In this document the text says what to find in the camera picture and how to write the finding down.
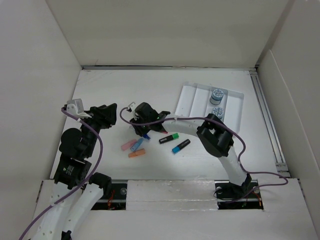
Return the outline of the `white foam block front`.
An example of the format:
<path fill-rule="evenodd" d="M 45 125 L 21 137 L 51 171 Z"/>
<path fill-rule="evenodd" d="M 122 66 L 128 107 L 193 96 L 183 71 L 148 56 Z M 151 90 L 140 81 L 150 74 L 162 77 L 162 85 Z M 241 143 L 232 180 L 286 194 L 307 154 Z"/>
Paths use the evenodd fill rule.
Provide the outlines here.
<path fill-rule="evenodd" d="M 218 209 L 213 180 L 130 180 L 127 211 L 208 212 Z"/>

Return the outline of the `blue translucent eraser case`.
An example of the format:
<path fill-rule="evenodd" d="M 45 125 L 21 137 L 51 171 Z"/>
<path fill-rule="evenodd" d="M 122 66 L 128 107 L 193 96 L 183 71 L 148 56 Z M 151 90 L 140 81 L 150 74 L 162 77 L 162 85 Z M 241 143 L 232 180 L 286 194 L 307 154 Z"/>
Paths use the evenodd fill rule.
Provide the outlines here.
<path fill-rule="evenodd" d="M 144 141 L 144 138 L 143 138 L 143 137 L 139 138 L 139 139 L 133 144 L 133 146 L 130 148 L 130 150 L 131 150 L 132 152 L 137 151 L 137 149 L 141 146 L 141 144 L 143 143 L 143 141 Z"/>

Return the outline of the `blue slime jar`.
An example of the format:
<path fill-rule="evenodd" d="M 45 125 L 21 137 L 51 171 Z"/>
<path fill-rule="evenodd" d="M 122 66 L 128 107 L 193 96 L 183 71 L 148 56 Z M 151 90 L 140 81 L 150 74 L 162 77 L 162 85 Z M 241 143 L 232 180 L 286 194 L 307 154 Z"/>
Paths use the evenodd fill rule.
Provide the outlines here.
<path fill-rule="evenodd" d="M 223 119 L 224 115 L 225 115 L 224 109 L 220 106 L 214 107 L 212 109 L 211 113 L 214 114 L 215 116 L 217 116 L 220 120 Z"/>
<path fill-rule="evenodd" d="M 224 97 L 224 91 L 220 88 L 215 88 L 210 97 L 210 103 L 213 105 L 219 105 Z"/>

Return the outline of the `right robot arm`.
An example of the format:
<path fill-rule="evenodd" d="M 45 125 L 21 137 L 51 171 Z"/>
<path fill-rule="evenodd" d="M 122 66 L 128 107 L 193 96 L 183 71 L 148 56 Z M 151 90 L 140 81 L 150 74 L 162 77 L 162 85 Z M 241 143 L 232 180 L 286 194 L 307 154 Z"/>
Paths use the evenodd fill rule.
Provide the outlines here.
<path fill-rule="evenodd" d="M 149 131 L 180 133 L 197 137 L 211 156 L 219 159 L 229 179 L 232 198 L 243 197 L 249 192 L 252 180 L 249 173 L 241 167 L 234 148 L 234 134 L 226 129 L 224 123 L 214 114 L 207 117 L 185 118 L 169 111 L 157 112 L 148 103 L 137 105 L 132 102 L 128 111 L 133 118 L 129 121 L 139 136 Z"/>

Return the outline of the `pink translucent eraser case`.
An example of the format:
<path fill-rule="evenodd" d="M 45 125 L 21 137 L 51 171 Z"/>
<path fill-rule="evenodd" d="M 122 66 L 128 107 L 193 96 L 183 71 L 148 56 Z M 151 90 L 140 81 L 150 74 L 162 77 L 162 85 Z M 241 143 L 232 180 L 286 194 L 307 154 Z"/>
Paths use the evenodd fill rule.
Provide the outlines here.
<path fill-rule="evenodd" d="M 126 142 L 125 144 L 123 144 L 120 148 L 122 151 L 126 151 L 128 149 L 130 149 L 137 141 L 135 139 L 130 140 L 128 142 Z"/>

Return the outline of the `metal rail right edge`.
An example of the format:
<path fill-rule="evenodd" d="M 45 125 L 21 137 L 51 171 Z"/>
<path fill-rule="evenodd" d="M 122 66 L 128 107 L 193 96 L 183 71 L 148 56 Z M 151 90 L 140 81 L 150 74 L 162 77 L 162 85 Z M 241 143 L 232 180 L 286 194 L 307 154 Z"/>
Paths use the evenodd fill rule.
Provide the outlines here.
<path fill-rule="evenodd" d="M 263 93 L 258 73 L 256 70 L 250 70 L 249 75 L 262 113 L 264 124 L 267 129 L 267 134 L 273 151 L 273 158 L 277 172 L 286 178 L 291 178 L 291 174 L 282 152 L 280 141 L 271 117 L 271 113 L 269 111 L 268 104 Z"/>

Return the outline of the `blue cap black highlighter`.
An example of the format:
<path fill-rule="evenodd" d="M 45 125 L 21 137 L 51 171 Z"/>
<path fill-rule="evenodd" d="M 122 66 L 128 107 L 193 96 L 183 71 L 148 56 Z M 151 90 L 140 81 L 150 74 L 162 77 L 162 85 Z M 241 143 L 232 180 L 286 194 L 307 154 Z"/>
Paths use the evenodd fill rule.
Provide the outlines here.
<path fill-rule="evenodd" d="M 183 142 L 181 142 L 180 144 L 178 144 L 177 146 L 175 146 L 171 151 L 173 154 L 177 154 L 182 149 L 184 149 L 186 146 L 188 146 L 190 143 L 191 143 L 191 141 L 189 139 L 186 139 Z"/>

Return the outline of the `clear glue stick blue cap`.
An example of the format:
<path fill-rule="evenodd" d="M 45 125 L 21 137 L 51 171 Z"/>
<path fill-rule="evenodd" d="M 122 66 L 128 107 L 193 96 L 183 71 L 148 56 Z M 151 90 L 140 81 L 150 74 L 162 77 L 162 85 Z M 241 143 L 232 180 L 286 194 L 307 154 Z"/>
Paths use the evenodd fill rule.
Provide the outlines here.
<path fill-rule="evenodd" d="M 146 140 L 150 140 L 150 139 L 151 139 L 147 134 L 144 134 L 142 137 L 143 137 L 144 139 L 146 139 Z"/>

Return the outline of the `orange translucent eraser case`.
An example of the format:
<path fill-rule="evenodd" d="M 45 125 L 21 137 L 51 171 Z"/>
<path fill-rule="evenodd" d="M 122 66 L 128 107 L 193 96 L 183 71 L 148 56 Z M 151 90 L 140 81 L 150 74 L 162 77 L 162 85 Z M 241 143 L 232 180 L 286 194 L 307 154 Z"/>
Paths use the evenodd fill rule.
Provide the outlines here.
<path fill-rule="evenodd" d="M 135 158 L 135 157 L 143 156 L 145 154 L 146 154 L 146 151 L 145 151 L 144 148 L 142 148 L 142 149 L 139 149 L 137 151 L 133 151 L 133 152 L 129 153 L 128 157 L 129 158 Z"/>

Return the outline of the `white divided organizer tray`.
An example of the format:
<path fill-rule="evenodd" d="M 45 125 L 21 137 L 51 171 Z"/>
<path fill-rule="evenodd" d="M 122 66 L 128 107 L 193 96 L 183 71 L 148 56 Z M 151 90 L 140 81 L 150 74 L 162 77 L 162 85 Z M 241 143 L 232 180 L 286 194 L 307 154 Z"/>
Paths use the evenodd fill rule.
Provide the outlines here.
<path fill-rule="evenodd" d="M 210 103 L 212 91 L 222 89 L 224 97 L 219 105 Z M 199 83 L 183 84 L 175 114 L 181 117 L 206 117 L 212 114 L 214 107 L 224 109 L 224 117 L 220 119 L 224 124 L 238 133 L 240 131 L 244 94 L 233 90 L 203 85 Z"/>

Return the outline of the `green cap black highlighter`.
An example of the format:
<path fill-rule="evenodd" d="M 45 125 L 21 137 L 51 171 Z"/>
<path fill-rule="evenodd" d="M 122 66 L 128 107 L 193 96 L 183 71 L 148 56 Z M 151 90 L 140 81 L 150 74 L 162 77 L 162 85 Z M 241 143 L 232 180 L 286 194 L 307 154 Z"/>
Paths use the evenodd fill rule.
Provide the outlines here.
<path fill-rule="evenodd" d="M 179 138 L 178 133 L 174 133 L 158 140 L 160 144 L 168 143 Z"/>

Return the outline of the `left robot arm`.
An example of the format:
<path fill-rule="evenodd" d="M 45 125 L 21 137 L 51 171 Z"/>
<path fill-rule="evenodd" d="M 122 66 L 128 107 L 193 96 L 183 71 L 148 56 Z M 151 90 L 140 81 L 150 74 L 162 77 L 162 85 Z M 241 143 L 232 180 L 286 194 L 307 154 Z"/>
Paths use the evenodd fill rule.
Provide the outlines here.
<path fill-rule="evenodd" d="M 99 144 L 103 152 L 101 130 L 109 129 L 117 121 L 117 104 L 93 106 L 84 110 L 81 99 L 67 102 L 61 109 L 67 117 L 79 122 L 80 128 L 69 128 L 60 138 L 60 158 L 54 177 L 50 205 L 32 224 L 41 219 L 33 240 L 71 240 L 92 207 L 112 191 L 111 177 L 96 171 L 96 164 L 88 161 Z"/>

